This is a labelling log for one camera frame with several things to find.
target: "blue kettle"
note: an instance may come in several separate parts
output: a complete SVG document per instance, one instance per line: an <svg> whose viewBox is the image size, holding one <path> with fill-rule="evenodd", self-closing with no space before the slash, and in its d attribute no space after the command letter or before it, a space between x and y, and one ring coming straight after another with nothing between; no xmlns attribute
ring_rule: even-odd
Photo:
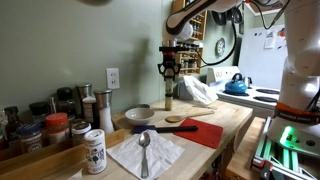
<svg viewBox="0 0 320 180"><path fill-rule="evenodd" d="M242 75L236 73L230 82L225 85L225 92L228 94L244 94L246 93L248 86L243 82Z"/></svg>

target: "spoon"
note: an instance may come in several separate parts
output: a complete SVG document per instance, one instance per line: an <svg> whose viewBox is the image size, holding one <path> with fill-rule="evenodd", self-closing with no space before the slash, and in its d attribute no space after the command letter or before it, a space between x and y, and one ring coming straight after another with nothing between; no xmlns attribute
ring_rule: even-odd
<svg viewBox="0 0 320 180"><path fill-rule="evenodd" d="M208 114L214 114L214 111L188 114L185 116L168 116L168 117L166 117L166 121L171 122L171 123L175 123L175 122L182 121L188 117L203 116L203 115L208 115Z"/></svg>
<svg viewBox="0 0 320 180"><path fill-rule="evenodd" d="M143 148L143 156L142 156L142 168L141 168L141 178L147 178L149 176L148 170L148 161L146 155L146 147L150 144L150 136L147 132L144 132L140 135L139 145Z"/></svg>

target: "electrical outlet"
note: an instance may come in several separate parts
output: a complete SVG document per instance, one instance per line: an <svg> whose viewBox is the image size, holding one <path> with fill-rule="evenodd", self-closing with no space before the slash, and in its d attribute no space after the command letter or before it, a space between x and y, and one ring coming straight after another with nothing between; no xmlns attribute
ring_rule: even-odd
<svg viewBox="0 0 320 180"><path fill-rule="evenodd" d="M119 68L106 68L107 85L109 89L119 89Z"/></svg>

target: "kettle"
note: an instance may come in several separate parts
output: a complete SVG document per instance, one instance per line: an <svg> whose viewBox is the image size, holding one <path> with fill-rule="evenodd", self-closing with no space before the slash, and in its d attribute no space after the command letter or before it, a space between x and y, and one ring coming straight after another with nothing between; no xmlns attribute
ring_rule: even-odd
<svg viewBox="0 0 320 180"><path fill-rule="evenodd" d="M252 84L251 77L243 77L242 81L247 85L248 89L251 89L250 84Z"/></svg>
<svg viewBox="0 0 320 180"><path fill-rule="evenodd" d="M225 92L229 94L244 94L246 93L248 86L243 82L242 75L236 73L230 82L225 85Z"/></svg>

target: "red cutting board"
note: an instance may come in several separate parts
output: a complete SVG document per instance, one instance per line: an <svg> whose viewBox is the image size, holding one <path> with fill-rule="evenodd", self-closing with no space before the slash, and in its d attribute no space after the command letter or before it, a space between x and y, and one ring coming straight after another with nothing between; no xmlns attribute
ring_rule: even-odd
<svg viewBox="0 0 320 180"><path fill-rule="evenodd" d="M214 149L219 147L223 132L222 127L190 118L184 120L180 126L197 126L198 130L193 132L174 132L173 134Z"/></svg>

